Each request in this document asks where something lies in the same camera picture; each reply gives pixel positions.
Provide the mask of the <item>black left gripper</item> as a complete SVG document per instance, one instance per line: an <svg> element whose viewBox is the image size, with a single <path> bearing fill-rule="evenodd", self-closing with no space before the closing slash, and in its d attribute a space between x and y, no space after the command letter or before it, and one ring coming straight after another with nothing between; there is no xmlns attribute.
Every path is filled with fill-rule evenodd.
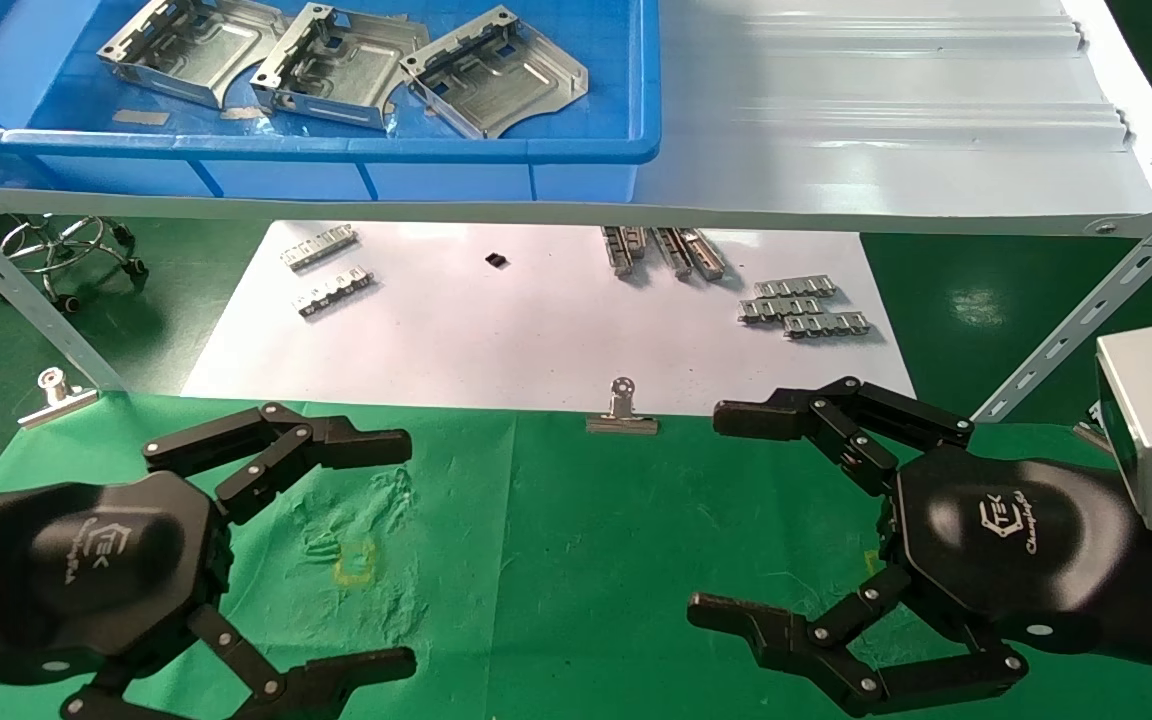
<svg viewBox="0 0 1152 720"><path fill-rule="evenodd" d="M217 607L233 561L228 521L253 520L314 468L396 467L412 456L407 430L264 404L151 439L143 458L156 473L137 482L1 492L0 685L96 673L61 706L63 719L179 719L124 694L196 641L250 689L232 719L338 719L357 689L411 679L411 647L279 673ZM182 478L238 460L217 505Z"/></svg>

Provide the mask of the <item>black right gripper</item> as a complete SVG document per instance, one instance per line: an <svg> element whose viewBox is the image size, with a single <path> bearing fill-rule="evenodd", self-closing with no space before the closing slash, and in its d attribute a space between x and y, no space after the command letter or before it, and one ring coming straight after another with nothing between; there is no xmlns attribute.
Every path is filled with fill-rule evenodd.
<svg viewBox="0 0 1152 720"><path fill-rule="evenodd" d="M1029 666L1001 639L1051 653L1138 655L1126 564L1139 518L1123 478L1070 462L975 456L963 450L973 429L964 416L856 377L778 388L763 402L718 402L718 434L805 439L869 497L890 497L900 568L877 573L814 620L695 593L689 623L744 638L756 665L808 679L849 717L1010 691ZM897 471L873 434L929 454ZM850 644L900 602L967 652L888 667L861 661Z"/></svg>

